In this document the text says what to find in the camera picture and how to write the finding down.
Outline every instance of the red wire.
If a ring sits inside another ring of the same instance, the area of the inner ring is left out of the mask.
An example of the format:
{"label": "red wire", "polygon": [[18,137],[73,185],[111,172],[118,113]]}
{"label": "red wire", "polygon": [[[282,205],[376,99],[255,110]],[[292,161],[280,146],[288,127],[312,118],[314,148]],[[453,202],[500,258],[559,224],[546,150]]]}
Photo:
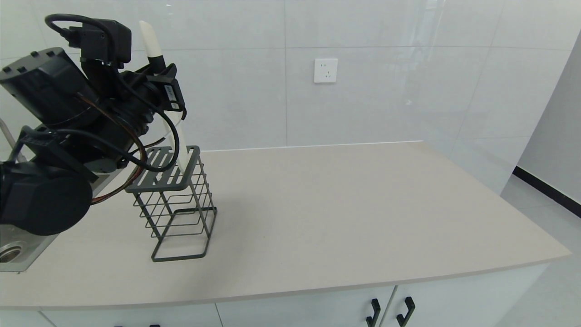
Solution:
{"label": "red wire", "polygon": [[[80,100],[82,100],[83,102],[85,102],[86,104],[88,104],[89,106],[97,109],[99,112],[101,112],[104,116],[106,116],[107,118],[109,118],[113,123],[121,126],[133,139],[133,142],[135,142],[135,144],[137,145],[138,149],[139,149],[139,156],[141,161],[147,161],[147,153],[145,152],[145,147],[143,145],[143,143],[141,143],[141,140],[139,139],[139,137],[135,134],[135,132],[133,132],[129,127],[127,127],[125,124],[120,124],[114,117],[112,117],[109,113],[107,113],[106,111],[104,111],[103,109],[99,108],[96,104],[94,104],[91,100],[85,98],[83,95],[81,94],[77,94],[78,98]],[[129,178],[125,181],[125,183],[123,183],[120,187],[114,189],[113,191],[105,194],[104,196],[100,196],[100,197],[96,197],[93,198],[91,200],[91,205],[94,204],[98,204],[101,203],[105,200],[107,200],[108,198],[114,196],[115,194],[123,191],[124,189],[126,189],[129,185],[131,185],[131,183],[133,183],[137,177],[139,177],[141,175],[141,173],[144,171],[143,167],[137,166],[137,169],[135,170],[135,172],[133,173],[133,175],[129,176]]]}

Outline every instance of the white wall outlet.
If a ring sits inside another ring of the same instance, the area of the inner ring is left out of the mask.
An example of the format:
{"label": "white wall outlet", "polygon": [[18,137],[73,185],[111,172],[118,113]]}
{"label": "white wall outlet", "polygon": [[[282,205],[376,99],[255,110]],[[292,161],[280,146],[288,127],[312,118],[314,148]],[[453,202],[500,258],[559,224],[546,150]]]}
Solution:
{"label": "white wall outlet", "polygon": [[337,81],[339,59],[315,59],[315,83],[334,83]]}

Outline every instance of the tiled floor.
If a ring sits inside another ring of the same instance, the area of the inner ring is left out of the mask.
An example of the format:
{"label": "tiled floor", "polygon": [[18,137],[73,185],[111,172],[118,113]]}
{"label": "tiled floor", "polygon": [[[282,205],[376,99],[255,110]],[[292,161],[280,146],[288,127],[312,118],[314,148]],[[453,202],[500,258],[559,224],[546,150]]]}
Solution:
{"label": "tiled floor", "polygon": [[573,256],[552,263],[497,327],[581,326],[581,218],[515,176],[501,196]]}

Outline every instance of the white wall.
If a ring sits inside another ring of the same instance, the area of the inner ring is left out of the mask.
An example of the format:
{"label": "white wall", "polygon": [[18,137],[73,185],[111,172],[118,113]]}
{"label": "white wall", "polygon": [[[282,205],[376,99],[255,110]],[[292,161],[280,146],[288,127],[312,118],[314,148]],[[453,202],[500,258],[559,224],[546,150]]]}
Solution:
{"label": "white wall", "polygon": [[[136,68],[145,63],[137,21],[152,23],[166,60],[178,66],[187,142],[203,149],[428,140],[497,193],[581,27],[576,0],[1,4],[2,64],[65,47],[42,21],[66,12],[126,24]],[[75,49],[69,53],[77,60]],[[321,57],[339,58],[336,84],[313,84],[313,60]],[[3,90],[0,101],[15,133],[33,124]]]}
{"label": "white wall", "polygon": [[581,202],[581,37],[518,166]]}

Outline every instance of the black cabinet handle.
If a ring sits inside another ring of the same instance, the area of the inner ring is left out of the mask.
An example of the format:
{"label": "black cabinet handle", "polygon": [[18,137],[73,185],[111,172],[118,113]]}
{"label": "black cabinet handle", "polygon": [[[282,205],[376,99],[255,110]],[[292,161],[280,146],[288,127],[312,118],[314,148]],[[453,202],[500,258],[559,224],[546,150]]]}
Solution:
{"label": "black cabinet handle", "polygon": [[373,317],[367,317],[365,321],[367,321],[368,327],[375,327],[375,324],[377,324],[377,319],[379,319],[379,312],[381,311],[381,307],[379,306],[379,301],[376,298],[371,300],[371,306],[373,307]]}
{"label": "black cabinet handle", "polygon": [[411,314],[414,313],[414,310],[415,310],[415,303],[414,303],[414,300],[411,298],[411,296],[406,297],[405,302],[406,302],[406,307],[407,307],[406,316],[403,317],[403,315],[401,315],[401,314],[397,315],[397,322],[400,324],[401,327],[406,327],[407,322],[411,318]]}

